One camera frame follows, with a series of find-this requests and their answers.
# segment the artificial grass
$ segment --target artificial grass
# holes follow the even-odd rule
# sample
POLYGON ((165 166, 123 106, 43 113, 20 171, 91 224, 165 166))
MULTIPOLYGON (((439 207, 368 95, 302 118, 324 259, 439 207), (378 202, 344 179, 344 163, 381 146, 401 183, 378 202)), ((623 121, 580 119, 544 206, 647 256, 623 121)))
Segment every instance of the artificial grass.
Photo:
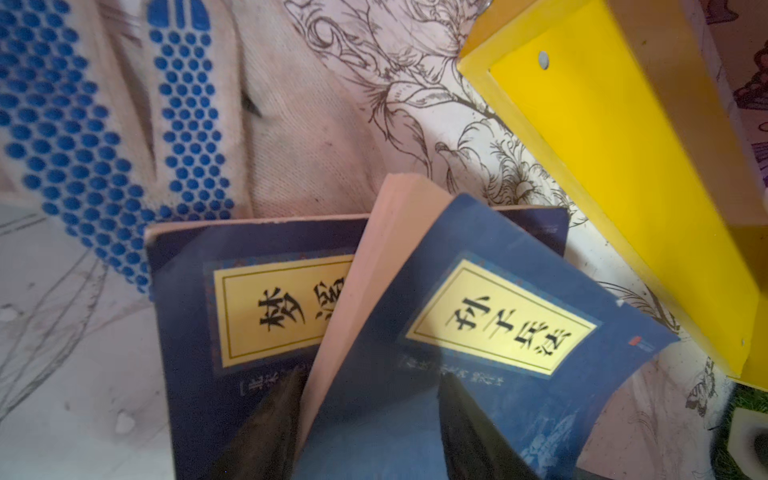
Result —
POLYGON ((723 421, 717 428, 712 444, 711 462, 717 480, 750 480, 741 472, 733 457, 728 453, 728 435, 733 411, 736 408, 768 413, 768 392, 736 385, 731 394, 728 408, 723 414, 723 421))

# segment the yellow title label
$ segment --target yellow title label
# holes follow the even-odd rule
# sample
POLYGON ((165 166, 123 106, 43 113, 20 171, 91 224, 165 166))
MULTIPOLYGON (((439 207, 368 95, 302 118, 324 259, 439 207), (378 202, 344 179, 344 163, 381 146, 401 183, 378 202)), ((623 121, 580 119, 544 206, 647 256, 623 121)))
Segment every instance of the yellow title label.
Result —
POLYGON ((593 323, 462 260, 406 338, 551 375, 594 328, 593 323))
POLYGON ((353 257, 215 270, 222 367, 320 343, 353 257))

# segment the table surface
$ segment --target table surface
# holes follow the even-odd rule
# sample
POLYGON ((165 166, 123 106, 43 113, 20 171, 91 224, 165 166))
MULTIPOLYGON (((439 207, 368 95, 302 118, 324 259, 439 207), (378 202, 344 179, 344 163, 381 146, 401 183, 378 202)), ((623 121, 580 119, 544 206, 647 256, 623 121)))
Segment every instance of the table surface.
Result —
MULTIPOLYGON (((121 8, 137 15, 134 0, 106 3, 111 17, 121 8)), ((327 15, 344 15, 345 5, 353 3, 365 2, 326 2, 323 8, 327 15)), ((293 2, 285 6, 293 14, 300 9, 293 2)), ((469 125, 480 137, 485 129, 492 137, 513 138, 492 131, 493 120, 466 104, 420 112, 420 128, 445 142, 439 151, 433 142, 435 155, 458 154, 469 125), (457 151, 450 151, 452 145, 457 151)), ((394 159, 390 170, 414 170, 403 151, 379 147, 394 159)), ((518 165, 536 165, 524 150, 519 155, 518 165)), ((548 192, 533 203, 552 199, 556 185, 545 175, 526 182, 548 192)), ((566 259, 666 323, 681 341, 616 391, 578 466, 615 479, 713 478, 710 442, 733 383, 579 214, 574 212, 566 259)), ((0 478, 172 478, 149 299, 67 236, 56 220, 33 210, 0 206, 0 266, 0 478)))

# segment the blue book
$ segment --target blue book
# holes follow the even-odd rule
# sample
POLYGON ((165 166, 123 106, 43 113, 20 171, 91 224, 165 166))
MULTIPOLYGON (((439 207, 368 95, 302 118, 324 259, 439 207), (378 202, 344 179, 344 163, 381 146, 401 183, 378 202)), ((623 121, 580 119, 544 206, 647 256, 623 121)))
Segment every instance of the blue book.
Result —
POLYGON ((614 390, 677 337, 477 200, 427 205, 440 193, 420 184, 393 207, 387 182, 304 391, 293 478, 447 478, 445 372, 537 475, 570 478, 614 390), (422 231, 393 245, 403 215, 422 231))
MULTIPOLYGON (((506 208, 562 255, 568 212, 506 208)), ((176 476, 206 474, 278 379, 309 369, 368 215, 147 232, 176 476)))

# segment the blue dotted grip pattern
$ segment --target blue dotted grip pattern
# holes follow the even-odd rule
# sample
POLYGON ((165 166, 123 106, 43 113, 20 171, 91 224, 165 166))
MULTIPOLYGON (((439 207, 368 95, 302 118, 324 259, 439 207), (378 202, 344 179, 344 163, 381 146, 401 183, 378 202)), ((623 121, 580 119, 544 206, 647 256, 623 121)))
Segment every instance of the blue dotted grip pattern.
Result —
POLYGON ((147 21, 159 49, 154 65, 165 79, 159 90, 170 128, 163 139, 174 152, 164 159, 175 170, 167 188, 180 201, 150 209, 145 188, 131 181, 121 136, 110 129, 110 108, 88 78, 89 60, 78 54, 79 35, 67 26, 71 6, 0 0, 0 127, 11 138, 5 153, 25 164, 22 183, 41 196, 42 210, 142 293, 149 286, 148 223, 227 219, 234 207, 230 182, 220 176, 226 159, 217 152, 223 135, 208 79, 210 21, 200 0, 174 0, 173 8, 171 16, 168 0, 154 0, 147 21))

